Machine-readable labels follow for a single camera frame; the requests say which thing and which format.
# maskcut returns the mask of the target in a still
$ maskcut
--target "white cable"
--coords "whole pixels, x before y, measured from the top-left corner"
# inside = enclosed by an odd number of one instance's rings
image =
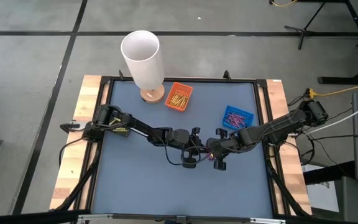
[[[335,123],[332,123],[332,124],[329,124],[329,125],[325,125],[324,127],[321,127],[321,128],[319,128],[319,129],[310,131],[310,132],[309,132],[308,134],[306,134],[306,135],[309,135],[309,134],[315,133],[315,132],[317,132],[317,131],[323,130],[324,128],[328,128],[328,127],[334,126],[335,124],[338,124],[338,123],[340,123],[340,122],[342,122],[342,121],[344,121],[344,120],[346,120],[346,119],[348,119],[348,118],[351,118],[351,117],[353,117],[353,116],[356,115],[356,114],[358,114],[358,111],[356,111],[355,113],[350,114],[349,116],[345,117],[344,119],[342,119],[342,120],[340,120],[340,121],[336,121]]]

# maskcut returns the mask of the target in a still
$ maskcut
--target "concrete floor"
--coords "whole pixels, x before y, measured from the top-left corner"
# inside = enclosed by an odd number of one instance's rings
[[[352,1],[358,13],[358,1]],[[0,30],[71,31],[80,0],[0,0]],[[82,31],[206,30],[280,32],[303,27],[318,3],[278,8],[267,0],[94,0],[88,1]],[[327,4],[310,26],[316,31],[357,32],[344,4]],[[0,37],[0,215],[10,212],[19,179],[57,77],[68,43],[65,37]],[[71,120],[83,75],[124,75],[119,50],[123,37],[77,37],[23,212],[48,210],[58,172],[58,151],[67,135],[58,127]],[[287,100],[305,88],[319,93],[346,86],[319,85],[319,76],[350,77],[358,72],[358,39],[309,38],[302,50],[291,37],[160,37],[167,76],[283,80]],[[348,108],[351,93],[321,98],[330,115]],[[351,121],[314,137],[350,134]],[[336,162],[353,159],[352,139],[322,142]],[[302,152],[310,146],[299,138]],[[315,161],[331,165],[319,145]]]

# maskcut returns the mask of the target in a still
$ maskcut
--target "orange container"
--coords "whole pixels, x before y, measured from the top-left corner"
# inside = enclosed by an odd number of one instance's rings
[[[192,91],[193,87],[174,82],[171,90],[169,91],[167,100],[165,101],[165,105],[169,108],[183,112],[189,103]],[[174,105],[172,101],[173,97],[175,97],[176,102],[179,102],[178,105]]]

